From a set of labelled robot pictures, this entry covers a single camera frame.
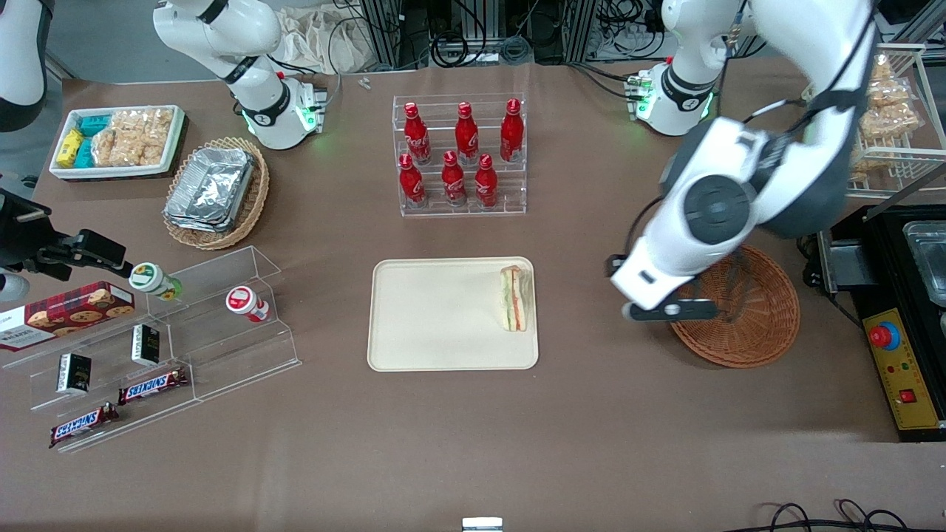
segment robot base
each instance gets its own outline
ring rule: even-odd
[[[324,123],[325,92],[320,91],[317,95],[312,85],[293,78],[285,78],[283,82],[289,88],[289,107],[271,126],[253,124],[251,119],[243,114],[250,133],[271,150],[292,148],[310,134],[319,133]]]
[[[691,110],[680,111],[676,102],[667,96],[661,86],[663,72],[668,66],[663,62],[650,70],[641,70],[635,78],[624,83],[624,92],[629,97],[641,98],[627,103],[632,119],[645,122],[658,133],[680,136],[686,134],[707,115],[712,95],[702,103],[694,99],[695,106]]]

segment tray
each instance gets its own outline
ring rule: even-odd
[[[528,270],[528,325],[502,327],[499,270]],[[535,267],[525,257],[383,260],[375,267],[368,365],[375,371],[529,369],[538,361]]]
[[[167,133],[165,141],[165,151],[161,155],[161,163],[157,165],[147,165],[142,167],[104,167],[104,168],[62,168],[56,164],[55,153],[62,146],[62,141],[71,129],[76,127],[80,118],[95,115],[110,115],[115,111],[127,109],[145,110],[151,107],[169,107],[174,110],[174,117],[171,118],[171,128]],[[142,105],[137,107],[101,107],[98,109],[77,109],[70,111],[65,118],[62,126],[59,140],[56,142],[56,149],[53,150],[53,157],[49,160],[49,173],[62,179],[63,181],[113,181],[118,179],[135,179],[142,176],[162,174],[171,168],[178,149],[178,139],[181,136],[181,130],[184,128],[184,110],[177,105]]]

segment clear acrylic shelf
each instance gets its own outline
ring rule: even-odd
[[[509,98],[518,98],[522,102],[520,115],[526,130],[522,140],[522,160],[518,163],[506,163],[499,158],[499,128],[502,125],[502,119],[506,116],[506,102]],[[408,143],[404,138],[404,124],[407,121],[404,116],[404,104],[409,101],[417,104],[420,116],[427,124],[430,135],[430,163],[417,166],[423,177],[424,189],[428,196],[427,206],[419,209],[407,207],[404,192],[396,179],[400,174],[397,157],[401,153],[408,152]],[[454,128],[457,125],[457,104],[461,101],[468,101],[473,107],[473,119],[476,120],[480,130],[480,153],[489,153],[493,156],[493,168],[499,178],[499,200],[496,206],[490,210],[481,209],[476,201],[476,185],[474,183],[476,165],[464,166],[464,187],[466,188],[467,202],[463,206],[454,207],[447,202],[444,182],[440,178],[440,172],[444,164],[444,152],[457,149]],[[400,202],[402,216],[508,216],[526,212],[529,121],[525,94],[496,93],[394,97],[392,128],[394,130],[394,182],[397,184],[397,197]]]
[[[91,447],[300,364],[292,331],[279,319],[276,308],[271,284],[279,273],[279,268],[253,246],[213,258],[172,274],[184,286],[178,300],[165,302],[147,296],[147,313],[139,311],[140,315],[115,327],[91,327],[97,331],[75,339],[70,335],[50,341],[42,351],[27,353],[4,369],[29,376],[30,408],[34,413],[51,415],[51,428],[92,412],[105,401],[117,404],[119,388],[184,368],[188,385],[117,406],[118,420],[66,439],[56,449],[74,452]],[[224,297],[237,285],[249,286],[270,303],[271,316],[266,322],[252,323],[227,310]],[[137,295],[140,309],[146,297]],[[137,324],[160,333],[161,362],[157,366],[131,361],[132,327]],[[92,359],[88,393],[56,393],[63,353]]]

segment snickers bar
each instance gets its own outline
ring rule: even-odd
[[[138,382],[136,385],[121,388],[118,390],[118,404],[122,405],[130,400],[142,398],[150,394],[156,394],[168,388],[174,388],[187,384],[187,375],[184,373],[184,367],[181,366],[174,371],[169,371],[164,375],[159,375],[153,379],[144,382]]]
[[[118,410],[113,404],[106,402],[85,416],[76,417],[68,423],[53,427],[49,433],[49,449],[64,439],[82,434],[114,419],[118,419]]]

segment coca-cola bottle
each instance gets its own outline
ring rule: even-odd
[[[427,194],[424,192],[424,183],[420,170],[414,167],[411,156],[404,153],[397,161],[401,167],[401,190],[404,190],[404,202],[410,209],[419,209],[427,206]]]
[[[447,150],[444,153],[444,170],[440,173],[440,177],[444,180],[447,203],[454,207],[464,206],[466,204],[464,169],[457,165],[457,153],[455,151]]]
[[[480,154],[480,130],[473,121],[473,107],[468,101],[460,102],[457,115],[460,117],[455,130],[457,151],[460,153],[460,164],[468,167],[476,164]]]
[[[497,186],[499,179],[493,170],[493,158],[489,153],[480,155],[480,169],[476,170],[476,198],[480,201],[483,210],[490,210],[496,206]]]
[[[526,133],[526,127],[522,123],[520,111],[521,101],[511,98],[506,102],[506,117],[499,128],[499,157],[507,163],[518,163],[522,160],[522,137]]]
[[[411,152],[414,163],[425,165],[430,162],[430,135],[427,132],[427,124],[420,117],[417,111],[417,104],[409,101],[404,104],[404,116],[407,117],[407,123],[404,124],[404,136],[408,140],[408,151]]]

